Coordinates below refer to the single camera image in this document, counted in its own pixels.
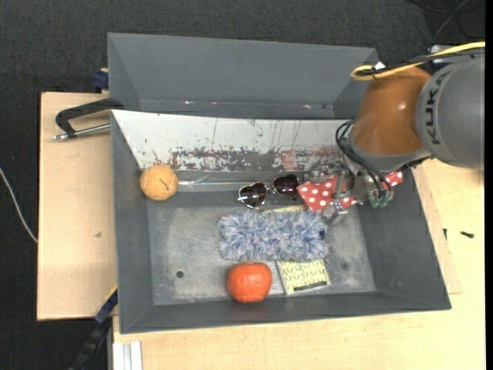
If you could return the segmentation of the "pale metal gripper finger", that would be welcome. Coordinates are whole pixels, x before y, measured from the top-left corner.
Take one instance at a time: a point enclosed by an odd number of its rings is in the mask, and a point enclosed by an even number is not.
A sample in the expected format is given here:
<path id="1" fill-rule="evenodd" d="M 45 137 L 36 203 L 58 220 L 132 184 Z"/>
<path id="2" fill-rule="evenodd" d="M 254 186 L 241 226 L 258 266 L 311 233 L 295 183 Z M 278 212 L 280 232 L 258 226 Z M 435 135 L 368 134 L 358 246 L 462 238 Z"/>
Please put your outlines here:
<path id="1" fill-rule="evenodd" d="M 322 211 L 322 216 L 326 224 L 336 224 L 342 217 L 348 214 L 348 210 L 343 208 L 342 203 L 330 204 Z"/>
<path id="2" fill-rule="evenodd" d="M 337 175 L 337 179 L 334 187 L 334 193 L 333 193 L 333 200 L 335 204 L 339 204 L 341 202 L 341 199 L 344 197 L 345 180 L 346 178 L 344 173 L 339 173 Z"/>

